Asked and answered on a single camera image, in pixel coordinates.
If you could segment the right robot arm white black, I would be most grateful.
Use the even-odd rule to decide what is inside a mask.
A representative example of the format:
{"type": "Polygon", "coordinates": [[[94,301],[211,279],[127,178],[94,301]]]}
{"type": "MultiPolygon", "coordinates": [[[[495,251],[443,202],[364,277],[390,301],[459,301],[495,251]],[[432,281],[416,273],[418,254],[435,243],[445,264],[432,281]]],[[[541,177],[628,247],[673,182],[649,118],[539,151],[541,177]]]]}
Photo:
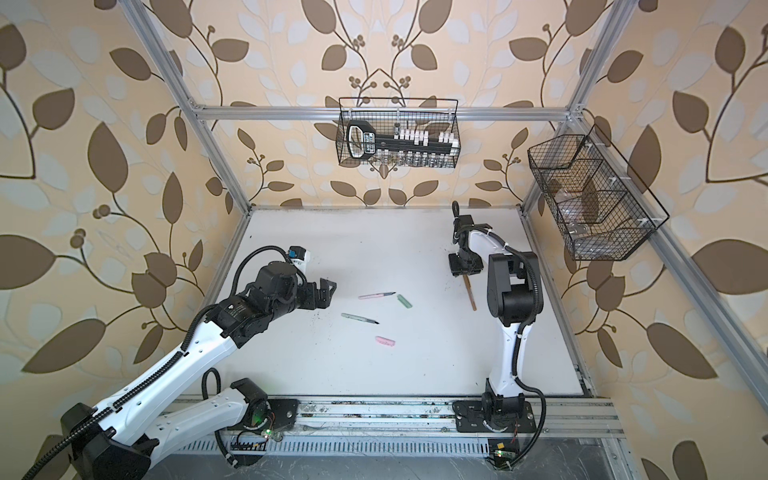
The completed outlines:
{"type": "Polygon", "coordinates": [[[465,283],[471,275],[487,274],[486,303],[501,332],[500,358],[480,399],[482,427],[495,433],[511,432],[516,440],[523,419],[535,424],[526,444],[496,448],[486,458],[494,469],[510,471],[536,445],[547,416],[545,394],[521,378],[527,339],[544,309],[539,259],[532,251],[513,248],[490,225],[462,214],[458,202],[451,204],[451,210],[452,242],[457,246],[448,255],[451,274],[465,283]]]}

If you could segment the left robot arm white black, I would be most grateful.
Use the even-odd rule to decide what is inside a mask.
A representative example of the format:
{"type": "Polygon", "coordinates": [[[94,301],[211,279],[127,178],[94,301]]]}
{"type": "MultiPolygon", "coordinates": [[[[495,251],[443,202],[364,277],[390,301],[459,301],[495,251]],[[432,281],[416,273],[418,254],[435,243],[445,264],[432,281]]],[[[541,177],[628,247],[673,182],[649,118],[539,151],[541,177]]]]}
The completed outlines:
{"type": "Polygon", "coordinates": [[[216,365],[269,325],[296,310],[330,307],[335,282],[310,282],[306,251],[263,246],[237,266],[229,295],[203,307],[182,342],[128,386],[89,407],[79,403],[61,418],[63,437],[25,473],[37,478],[57,457],[83,479],[141,479],[187,443],[245,421],[268,400],[243,378],[191,407],[165,409],[196,380],[216,375],[216,365]]]}

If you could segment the brown pen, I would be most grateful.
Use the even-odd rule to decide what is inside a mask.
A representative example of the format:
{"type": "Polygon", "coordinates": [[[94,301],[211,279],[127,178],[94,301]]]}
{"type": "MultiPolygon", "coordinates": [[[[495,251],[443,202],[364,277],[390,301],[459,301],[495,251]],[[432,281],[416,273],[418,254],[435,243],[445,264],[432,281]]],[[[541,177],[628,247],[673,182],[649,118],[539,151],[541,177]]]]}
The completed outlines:
{"type": "Polygon", "coordinates": [[[468,295],[468,298],[469,298],[469,301],[470,301],[471,308],[472,308],[473,311],[477,311],[477,304],[476,304],[475,296],[474,296],[474,293],[473,293],[473,289],[472,289],[472,284],[471,284],[470,278],[469,278],[468,275],[463,275],[462,278],[463,278],[463,282],[464,282],[464,285],[465,285],[465,288],[466,288],[466,292],[467,292],[467,295],[468,295]]]}

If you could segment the pink pen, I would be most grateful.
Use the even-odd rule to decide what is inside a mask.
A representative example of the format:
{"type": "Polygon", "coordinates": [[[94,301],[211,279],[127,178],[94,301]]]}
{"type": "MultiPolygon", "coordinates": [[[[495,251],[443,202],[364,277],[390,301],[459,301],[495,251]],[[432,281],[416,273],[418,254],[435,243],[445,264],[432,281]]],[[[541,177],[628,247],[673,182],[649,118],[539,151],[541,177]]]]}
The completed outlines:
{"type": "Polygon", "coordinates": [[[378,292],[378,293],[371,293],[371,294],[360,295],[357,298],[359,300],[369,300],[369,299],[386,298],[386,297],[393,296],[393,295],[396,295],[396,294],[397,294],[397,292],[395,292],[395,291],[378,292]]]}

